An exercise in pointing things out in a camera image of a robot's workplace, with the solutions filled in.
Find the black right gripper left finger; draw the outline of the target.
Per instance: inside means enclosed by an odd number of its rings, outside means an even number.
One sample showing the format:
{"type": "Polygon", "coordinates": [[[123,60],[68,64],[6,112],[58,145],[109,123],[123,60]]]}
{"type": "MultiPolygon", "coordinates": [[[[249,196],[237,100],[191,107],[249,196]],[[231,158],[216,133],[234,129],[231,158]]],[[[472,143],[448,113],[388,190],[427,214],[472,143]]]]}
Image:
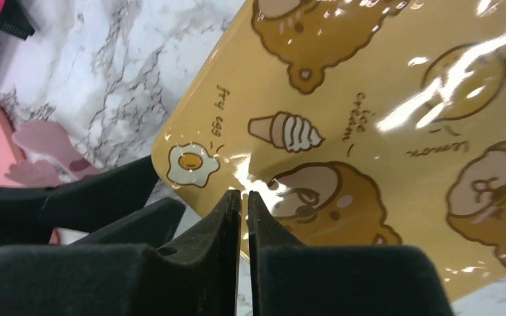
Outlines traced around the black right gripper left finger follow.
{"type": "Polygon", "coordinates": [[[99,244],[0,248],[0,315],[234,315],[240,193],[161,247],[99,244]]]}

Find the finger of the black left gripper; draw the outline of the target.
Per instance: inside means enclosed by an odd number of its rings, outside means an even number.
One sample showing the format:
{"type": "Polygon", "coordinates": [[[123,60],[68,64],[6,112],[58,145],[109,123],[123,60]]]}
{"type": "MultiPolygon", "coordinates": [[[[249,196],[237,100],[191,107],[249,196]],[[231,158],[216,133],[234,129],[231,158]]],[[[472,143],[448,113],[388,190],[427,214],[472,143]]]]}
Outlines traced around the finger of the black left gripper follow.
{"type": "Polygon", "coordinates": [[[184,204],[166,197],[90,233],[74,244],[147,244],[161,247],[173,239],[184,212],[184,204]]]}
{"type": "Polygon", "coordinates": [[[46,245],[54,228],[99,230],[141,209],[158,180],[145,157],[56,187],[0,187],[0,247],[46,245]]]}

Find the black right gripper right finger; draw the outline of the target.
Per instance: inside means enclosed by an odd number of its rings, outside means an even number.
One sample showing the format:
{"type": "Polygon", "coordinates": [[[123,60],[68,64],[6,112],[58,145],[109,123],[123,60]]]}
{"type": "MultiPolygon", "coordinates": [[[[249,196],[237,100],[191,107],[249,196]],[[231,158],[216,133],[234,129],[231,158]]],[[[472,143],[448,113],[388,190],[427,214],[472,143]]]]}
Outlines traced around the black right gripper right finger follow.
{"type": "Polygon", "coordinates": [[[307,246],[248,197],[255,315],[452,315],[434,264],[412,246],[307,246]]]}

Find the pink tongs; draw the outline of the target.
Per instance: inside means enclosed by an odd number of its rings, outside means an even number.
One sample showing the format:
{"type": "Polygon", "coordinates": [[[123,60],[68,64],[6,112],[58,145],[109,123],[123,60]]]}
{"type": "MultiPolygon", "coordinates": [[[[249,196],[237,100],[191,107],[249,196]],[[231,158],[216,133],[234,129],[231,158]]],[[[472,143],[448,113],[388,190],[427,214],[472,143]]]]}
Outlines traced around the pink tongs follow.
{"type": "MultiPolygon", "coordinates": [[[[72,145],[67,131],[57,122],[31,120],[19,124],[12,134],[12,141],[20,149],[37,153],[54,160],[57,166],[75,180],[84,180],[101,173],[72,145]]],[[[56,187],[63,182],[55,165],[47,160],[13,163],[5,178],[25,187],[56,187]]]]}

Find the silver tin lid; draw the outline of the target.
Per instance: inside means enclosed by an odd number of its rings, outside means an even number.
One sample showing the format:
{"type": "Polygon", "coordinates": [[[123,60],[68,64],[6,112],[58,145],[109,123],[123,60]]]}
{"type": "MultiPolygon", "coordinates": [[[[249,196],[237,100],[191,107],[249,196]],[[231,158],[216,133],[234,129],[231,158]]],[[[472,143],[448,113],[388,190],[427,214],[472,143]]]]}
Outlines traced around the silver tin lid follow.
{"type": "Polygon", "coordinates": [[[152,162],[199,215],[419,247],[456,300],[506,275],[506,1],[246,1],[152,162]]]}

